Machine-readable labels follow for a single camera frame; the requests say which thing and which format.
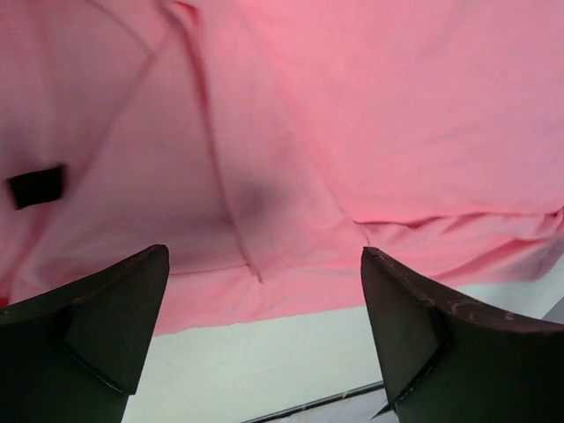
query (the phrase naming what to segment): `white surface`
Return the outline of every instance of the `white surface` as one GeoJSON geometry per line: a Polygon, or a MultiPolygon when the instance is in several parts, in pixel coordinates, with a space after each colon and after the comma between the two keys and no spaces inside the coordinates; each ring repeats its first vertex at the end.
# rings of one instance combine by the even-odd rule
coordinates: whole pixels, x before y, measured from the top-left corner
{"type": "Polygon", "coordinates": [[[394,412],[371,420],[387,404],[384,390],[327,404],[272,423],[399,423],[394,412]]]}
{"type": "MultiPolygon", "coordinates": [[[[542,280],[461,291],[540,318],[564,296],[542,280]]],[[[350,308],[156,338],[124,423],[240,423],[381,380],[367,312],[350,308]]]]}

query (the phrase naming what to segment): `pink fabric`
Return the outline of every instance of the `pink fabric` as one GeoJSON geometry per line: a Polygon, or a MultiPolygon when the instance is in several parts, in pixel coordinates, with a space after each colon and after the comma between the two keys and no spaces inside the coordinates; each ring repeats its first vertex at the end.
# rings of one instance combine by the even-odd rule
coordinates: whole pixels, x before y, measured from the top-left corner
{"type": "Polygon", "coordinates": [[[0,298],[153,243],[157,333],[363,303],[361,247],[450,286],[564,252],[564,3],[4,0],[0,298]]]}

